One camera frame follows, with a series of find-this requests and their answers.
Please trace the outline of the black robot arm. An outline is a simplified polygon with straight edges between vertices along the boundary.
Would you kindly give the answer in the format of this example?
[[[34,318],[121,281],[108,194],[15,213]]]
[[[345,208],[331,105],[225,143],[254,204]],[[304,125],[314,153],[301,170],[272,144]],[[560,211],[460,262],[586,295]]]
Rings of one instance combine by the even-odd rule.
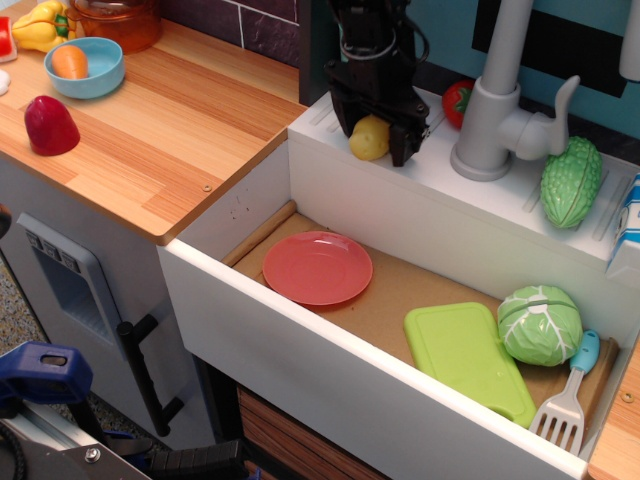
[[[343,60],[324,66],[334,112],[345,135],[372,114],[390,126],[393,165],[402,167],[426,138],[429,107],[413,86],[429,42],[406,13],[406,1],[331,1]]]

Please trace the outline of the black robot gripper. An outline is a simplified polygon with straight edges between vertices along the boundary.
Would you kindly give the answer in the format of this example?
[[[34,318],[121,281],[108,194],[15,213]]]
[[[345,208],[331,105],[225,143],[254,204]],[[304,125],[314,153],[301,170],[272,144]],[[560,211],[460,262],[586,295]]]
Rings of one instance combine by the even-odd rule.
[[[429,129],[429,108],[413,87],[415,61],[397,51],[373,59],[330,60],[324,66],[332,105],[350,138],[358,121],[375,115],[391,124],[389,152],[394,167],[417,153]]]

